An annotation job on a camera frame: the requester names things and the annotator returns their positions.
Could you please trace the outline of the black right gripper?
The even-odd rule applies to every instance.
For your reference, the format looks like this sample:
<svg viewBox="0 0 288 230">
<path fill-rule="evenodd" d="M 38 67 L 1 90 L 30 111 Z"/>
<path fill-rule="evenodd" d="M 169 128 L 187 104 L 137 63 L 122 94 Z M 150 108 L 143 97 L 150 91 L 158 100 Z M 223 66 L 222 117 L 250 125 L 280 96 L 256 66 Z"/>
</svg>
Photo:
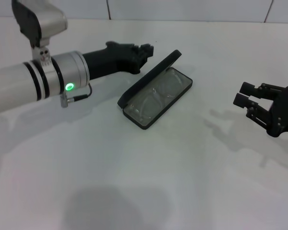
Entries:
<svg viewBox="0 0 288 230">
<path fill-rule="evenodd" d="M 282 133 L 288 132 L 288 86 L 284 88 L 262 83 L 256 88 L 254 85 L 244 82 L 240 88 L 240 93 L 237 93 L 233 104 L 247 108 L 246 116 L 263 127 L 268 135 L 277 138 Z M 273 100 L 273 103 L 267 111 L 242 94 Z"/>
</svg>

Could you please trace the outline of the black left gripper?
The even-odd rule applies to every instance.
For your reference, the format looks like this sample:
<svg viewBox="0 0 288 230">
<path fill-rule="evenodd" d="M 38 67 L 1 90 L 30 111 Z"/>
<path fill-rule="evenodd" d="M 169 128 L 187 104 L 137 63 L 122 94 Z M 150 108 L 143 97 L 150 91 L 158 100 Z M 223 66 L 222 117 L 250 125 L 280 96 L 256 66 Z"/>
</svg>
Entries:
<svg viewBox="0 0 288 230">
<path fill-rule="evenodd" d="M 117 72 L 140 73 L 147 59 L 154 55 L 154 46 L 107 42 L 106 48 L 83 54 L 90 80 Z"/>
</svg>

